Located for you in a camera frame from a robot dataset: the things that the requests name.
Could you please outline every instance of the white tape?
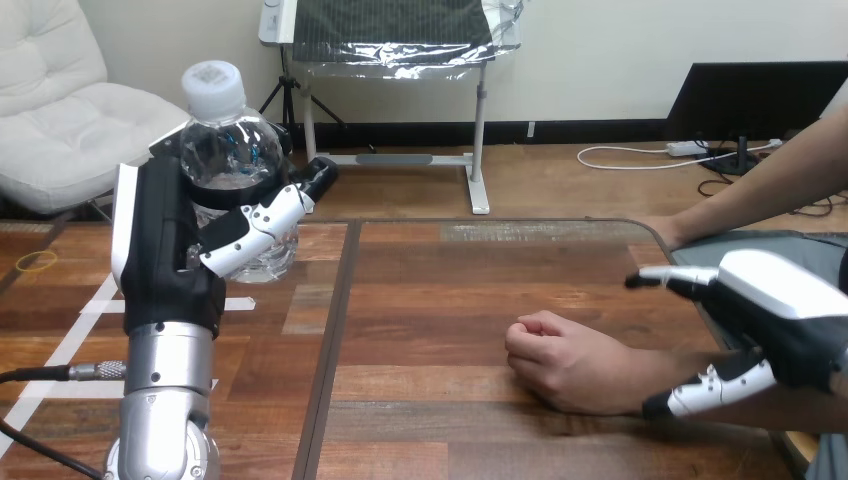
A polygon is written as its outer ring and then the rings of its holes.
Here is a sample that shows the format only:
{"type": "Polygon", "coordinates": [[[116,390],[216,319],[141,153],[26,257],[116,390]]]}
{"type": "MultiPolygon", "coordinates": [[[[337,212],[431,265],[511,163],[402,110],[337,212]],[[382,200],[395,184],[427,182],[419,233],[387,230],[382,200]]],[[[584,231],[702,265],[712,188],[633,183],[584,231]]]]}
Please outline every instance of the white tape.
{"type": "MultiPolygon", "coordinates": [[[[224,310],[228,312],[238,312],[253,310],[256,308],[256,301],[250,297],[228,298],[224,303],[224,310]]],[[[126,302],[123,300],[98,300],[88,302],[80,313],[124,313],[126,302]]]]}
{"type": "MultiPolygon", "coordinates": [[[[83,311],[86,313],[80,314],[77,321],[74,322],[74,325],[65,334],[65,338],[62,339],[62,342],[56,347],[53,355],[50,356],[44,366],[63,365],[69,363],[74,358],[80,345],[85,341],[91,329],[94,328],[94,324],[97,323],[97,319],[100,318],[100,314],[102,313],[102,310],[98,310],[93,305],[102,304],[105,306],[106,302],[115,296],[117,291],[118,286],[115,284],[112,275],[107,276],[106,280],[103,281],[100,288],[97,289],[97,292],[88,302],[92,307],[89,308],[89,305],[86,305],[86,308],[83,308],[83,311]]],[[[41,404],[41,400],[50,395],[50,390],[54,385],[55,382],[28,383],[24,387],[20,398],[15,402],[9,413],[6,414],[6,423],[18,430],[24,428],[24,425],[26,425],[32,414],[35,413],[35,410],[41,404]]],[[[5,435],[0,436],[0,458],[3,458],[3,455],[6,454],[10,446],[12,446],[12,439],[5,435]]]]}
{"type": "MultiPolygon", "coordinates": [[[[48,388],[48,391],[42,397],[31,397],[30,394],[25,391],[21,394],[21,398],[25,398],[28,400],[38,399],[39,401],[42,398],[74,400],[120,400],[124,398],[123,380],[112,380],[104,382],[30,382],[30,385],[34,383],[52,384],[52,388],[48,388]]],[[[217,385],[218,379],[213,379],[212,390],[214,390],[217,385]]]]}

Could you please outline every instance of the rubber band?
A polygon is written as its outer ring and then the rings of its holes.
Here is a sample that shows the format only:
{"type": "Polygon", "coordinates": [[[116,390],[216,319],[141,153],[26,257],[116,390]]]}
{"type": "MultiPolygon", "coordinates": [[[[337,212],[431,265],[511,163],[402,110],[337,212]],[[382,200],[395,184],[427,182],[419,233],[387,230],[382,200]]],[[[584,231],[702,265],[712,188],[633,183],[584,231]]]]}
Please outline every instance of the rubber band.
{"type": "Polygon", "coordinates": [[[38,252],[28,253],[28,254],[24,255],[23,257],[19,258],[19,259],[18,259],[18,261],[17,261],[17,262],[15,262],[15,270],[17,270],[17,271],[19,271],[19,272],[21,272],[21,273],[35,273],[35,272],[40,272],[40,271],[42,271],[42,270],[46,270],[46,269],[48,269],[48,268],[52,267],[52,266],[53,266],[53,264],[54,264],[54,263],[56,263],[58,260],[59,260],[59,256],[58,256],[58,255],[56,255],[54,252],[51,252],[50,250],[39,250],[38,252]],[[50,261],[47,263],[47,265],[42,265],[42,266],[40,266],[40,267],[38,267],[38,268],[23,268],[23,267],[21,267],[21,262],[23,262],[24,260],[26,260],[26,259],[28,259],[28,258],[31,258],[31,257],[34,257],[34,256],[41,255],[42,253],[43,253],[43,254],[46,254],[46,255],[48,255],[48,256],[51,256],[51,259],[50,259],[50,261]]]}

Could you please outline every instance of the gray shorts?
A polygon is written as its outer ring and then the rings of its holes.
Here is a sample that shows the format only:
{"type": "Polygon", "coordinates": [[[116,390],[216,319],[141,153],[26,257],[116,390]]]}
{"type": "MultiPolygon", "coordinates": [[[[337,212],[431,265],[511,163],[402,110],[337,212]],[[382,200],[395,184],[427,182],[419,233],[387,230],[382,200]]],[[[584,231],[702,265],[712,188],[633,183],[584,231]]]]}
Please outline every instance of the gray shorts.
{"type": "MultiPolygon", "coordinates": [[[[777,231],[735,231],[703,240],[673,253],[681,265],[718,266],[725,253],[741,248],[757,248],[781,255],[803,266],[833,285],[838,285],[839,266],[848,248],[848,235],[777,231]]],[[[742,347],[739,339],[724,333],[731,348],[742,347]]],[[[823,435],[816,458],[807,470],[807,480],[848,479],[848,441],[845,435],[823,435]]]]}

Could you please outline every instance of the white wall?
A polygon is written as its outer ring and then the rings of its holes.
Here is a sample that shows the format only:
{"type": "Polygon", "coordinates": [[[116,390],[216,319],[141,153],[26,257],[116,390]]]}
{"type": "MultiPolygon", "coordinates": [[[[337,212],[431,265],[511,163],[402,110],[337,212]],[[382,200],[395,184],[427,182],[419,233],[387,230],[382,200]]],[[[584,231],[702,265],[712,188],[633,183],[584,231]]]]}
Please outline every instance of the white wall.
{"type": "MultiPolygon", "coordinates": [[[[80,3],[110,81],[177,105],[182,72],[202,60],[238,66],[256,108],[281,73],[257,38],[262,0],[80,3]]],[[[692,62],[848,56],[845,0],[530,0],[522,22],[523,47],[489,69],[489,120],[665,118],[692,62]]],[[[473,77],[318,79],[314,93],[348,122],[471,121],[473,77]]]]}

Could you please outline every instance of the tripod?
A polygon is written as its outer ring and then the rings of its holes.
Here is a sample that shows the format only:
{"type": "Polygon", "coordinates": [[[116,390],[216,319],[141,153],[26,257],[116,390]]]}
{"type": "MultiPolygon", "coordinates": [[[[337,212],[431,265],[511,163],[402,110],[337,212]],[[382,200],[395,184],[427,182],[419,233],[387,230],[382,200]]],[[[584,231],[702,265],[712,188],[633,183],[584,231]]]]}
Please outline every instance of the tripod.
{"type": "MultiPolygon", "coordinates": [[[[285,47],[280,45],[280,60],[283,65],[283,74],[279,77],[277,81],[277,86],[274,87],[274,90],[271,92],[271,95],[268,95],[268,98],[265,100],[265,103],[262,104],[262,107],[259,109],[259,113],[265,113],[265,109],[268,108],[268,105],[274,100],[274,97],[277,96],[277,93],[280,92],[280,89],[283,89],[283,126],[289,131],[294,132],[296,129],[295,121],[294,121],[294,101],[292,100],[292,89],[297,88],[301,89],[300,82],[297,81],[296,78],[289,74],[288,60],[286,59],[286,50],[285,47]]],[[[310,95],[309,98],[315,105],[318,106],[321,110],[323,110],[327,115],[330,116],[335,122],[339,125],[339,127],[343,131],[347,131],[347,124],[344,120],[341,119],[338,115],[335,114],[329,107],[324,105],[324,102],[315,98],[315,95],[310,95]]],[[[368,150],[371,153],[377,153],[377,149],[374,148],[373,145],[367,143],[368,150]]]]}

